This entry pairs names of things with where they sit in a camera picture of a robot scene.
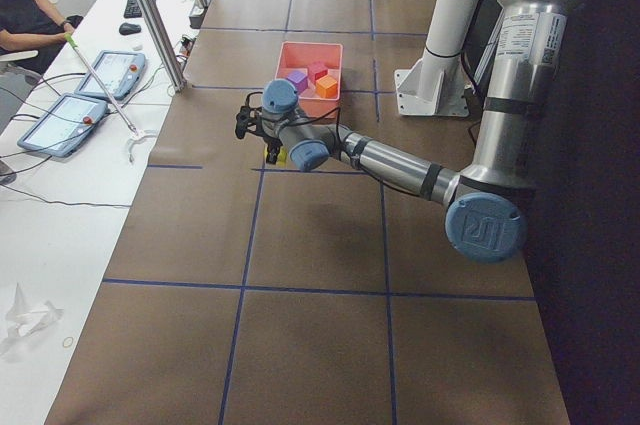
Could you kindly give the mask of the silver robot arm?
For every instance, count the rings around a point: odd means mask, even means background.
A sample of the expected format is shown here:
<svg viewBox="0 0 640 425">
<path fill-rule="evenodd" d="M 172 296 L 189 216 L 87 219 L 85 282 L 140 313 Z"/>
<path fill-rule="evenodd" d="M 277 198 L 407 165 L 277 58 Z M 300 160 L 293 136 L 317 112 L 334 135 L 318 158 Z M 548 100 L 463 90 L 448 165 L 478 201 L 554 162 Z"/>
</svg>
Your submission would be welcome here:
<svg viewBox="0 0 640 425">
<path fill-rule="evenodd" d="M 557 72 L 570 14 L 585 0 L 497 0 L 493 65 L 472 162 L 461 171 L 421 159 L 341 124 L 338 109 L 309 117 L 295 87 L 275 79 L 258 107 L 244 105 L 238 133 L 261 137 L 267 159 L 285 152 L 309 172 L 329 159 L 402 193 L 439 203 L 445 231 L 464 256 L 485 263 L 512 257 L 524 245 L 525 208 L 534 194 L 527 160 Z"/>
</svg>

